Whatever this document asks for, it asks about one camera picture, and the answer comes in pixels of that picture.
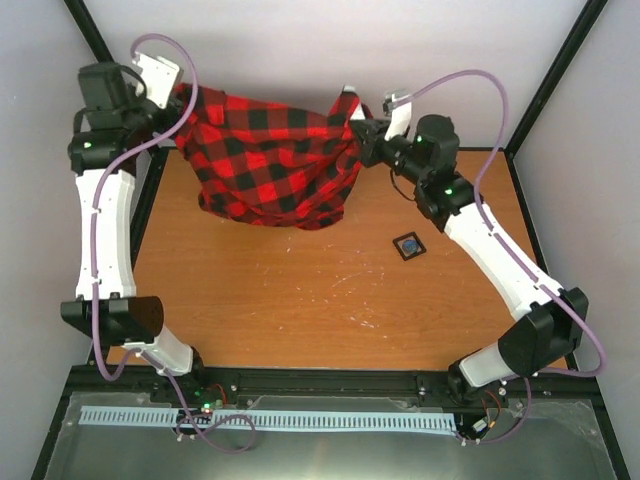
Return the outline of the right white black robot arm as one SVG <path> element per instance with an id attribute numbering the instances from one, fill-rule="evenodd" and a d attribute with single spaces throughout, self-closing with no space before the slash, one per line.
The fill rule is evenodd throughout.
<path id="1" fill-rule="evenodd" d="M 511 377 L 528 378 L 572 353 L 588 299 L 538 267 L 499 225 L 474 183 L 457 170 L 459 138 L 450 118 L 426 115 L 414 138 L 387 120 L 353 120 L 362 162 L 379 163 L 412 182 L 421 214 L 479 267 L 504 301 L 514 324 L 496 342 L 448 368 L 452 399 L 465 404 L 482 388 Z"/>

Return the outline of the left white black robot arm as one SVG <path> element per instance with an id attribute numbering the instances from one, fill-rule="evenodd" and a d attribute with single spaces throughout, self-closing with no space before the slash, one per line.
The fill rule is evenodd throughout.
<path id="1" fill-rule="evenodd" d="M 139 55 L 133 63 L 96 63 L 78 73 L 84 107 L 73 119 L 68 156 L 81 207 L 81 266 L 75 297 L 60 314 L 96 354 L 123 347 L 175 376 L 174 392 L 193 403 L 206 395 L 208 378 L 195 369 L 197 352 L 165 325 L 161 300 L 138 295 L 129 226 L 136 158 L 174 134 L 181 106 L 171 94 L 182 70 L 162 57 Z"/>

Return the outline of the red black plaid shirt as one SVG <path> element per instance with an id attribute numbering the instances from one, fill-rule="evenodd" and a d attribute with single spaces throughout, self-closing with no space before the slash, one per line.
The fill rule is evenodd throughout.
<path id="1" fill-rule="evenodd" d="M 362 168 L 350 127 L 371 118 L 344 88 L 326 114 L 197 88 L 175 136 L 200 182 L 200 208 L 267 227 L 321 230 L 341 221 Z"/>

